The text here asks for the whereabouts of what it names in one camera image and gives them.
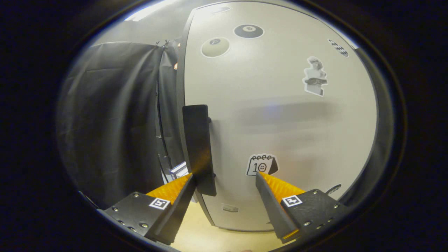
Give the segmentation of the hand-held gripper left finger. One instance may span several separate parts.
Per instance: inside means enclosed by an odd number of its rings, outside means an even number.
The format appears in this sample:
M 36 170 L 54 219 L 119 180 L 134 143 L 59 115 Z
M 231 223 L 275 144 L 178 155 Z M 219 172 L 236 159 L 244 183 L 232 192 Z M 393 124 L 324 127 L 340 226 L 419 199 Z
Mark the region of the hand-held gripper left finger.
M 192 173 L 149 193 L 133 192 L 99 213 L 137 236 L 162 244 L 174 243 L 195 191 Z

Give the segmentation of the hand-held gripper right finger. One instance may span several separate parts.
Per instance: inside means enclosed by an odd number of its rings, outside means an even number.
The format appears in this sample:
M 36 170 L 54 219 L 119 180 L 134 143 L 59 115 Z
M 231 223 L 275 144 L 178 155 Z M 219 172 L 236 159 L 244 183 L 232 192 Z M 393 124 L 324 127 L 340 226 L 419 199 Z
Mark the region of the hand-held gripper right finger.
M 275 234 L 282 243 L 308 242 L 331 230 L 348 208 L 319 189 L 304 191 L 264 172 L 255 178 Z

